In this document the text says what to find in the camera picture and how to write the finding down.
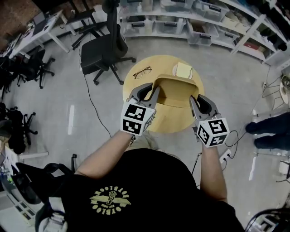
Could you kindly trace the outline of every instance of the person's leg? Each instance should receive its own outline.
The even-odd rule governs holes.
[[[145,131],[140,137],[136,136],[136,140],[126,149],[126,151],[139,148],[158,149],[154,138],[148,131]]]
[[[290,150],[290,135],[264,136],[255,139],[256,148]]]
[[[290,112],[277,117],[267,118],[258,123],[251,122],[246,126],[246,132],[250,134],[286,134],[290,125]]]

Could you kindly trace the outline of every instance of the paper note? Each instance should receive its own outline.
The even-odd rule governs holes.
[[[176,69],[176,75],[178,77],[189,78],[190,71],[191,71],[191,66],[178,62],[177,69]]]

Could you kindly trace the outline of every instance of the power strip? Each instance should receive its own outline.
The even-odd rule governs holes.
[[[219,162],[222,164],[224,162],[224,158],[227,160],[229,158],[229,155],[231,156],[231,150],[227,149],[222,156],[219,158]]]

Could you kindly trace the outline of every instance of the concrete floor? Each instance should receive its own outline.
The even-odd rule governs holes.
[[[70,46],[75,37],[65,37],[62,41]],[[129,52],[140,61],[146,57],[167,54],[183,59],[199,73],[204,84],[206,96],[212,99],[223,117],[226,117],[230,130],[243,134],[244,125],[251,120],[251,112],[265,112],[271,109],[275,95],[261,98],[261,85],[271,82],[279,76],[275,69],[248,55],[237,53],[230,55],[226,48],[219,46],[190,47],[186,40],[135,38],[128,39]],[[55,76],[46,75],[44,89],[38,82],[14,82],[11,93],[4,102],[7,107],[18,106],[23,113],[36,112],[32,129],[38,135],[32,135],[32,151],[49,151],[45,157],[26,159],[25,163],[44,167],[47,163],[63,163],[70,167],[70,158],[77,154],[79,165],[108,138],[107,131],[101,126],[96,112],[89,100],[84,75],[80,71],[79,50],[66,54],[55,43],[46,46],[44,61],[50,56],[56,59],[51,65]],[[119,63],[118,74],[122,80],[134,64],[130,61]],[[102,123],[113,135],[119,130],[120,113],[123,105],[122,86],[111,71],[99,78],[100,84],[92,82],[96,73],[86,75],[89,91]],[[152,133],[159,147],[165,152],[175,154],[192,170],[201,144],[196,142],[191,128],[174,134]],[[227,143],[235,139],[231,134]],[[227,149],[220,146],[222,154]],[[238,144],[234,159],[227,161],[224,175],[228,189],[228,202],[245,226],[258,211],[275,208],[283,204],[289,192],[287,183],[276,183],[283,177],[278,174],[279,159],[272,156],[258,156],[252,180],[249,180],[252,168],[253,137],[246,134]],[[200,159],[194,171],[196,183],[200,180]]]

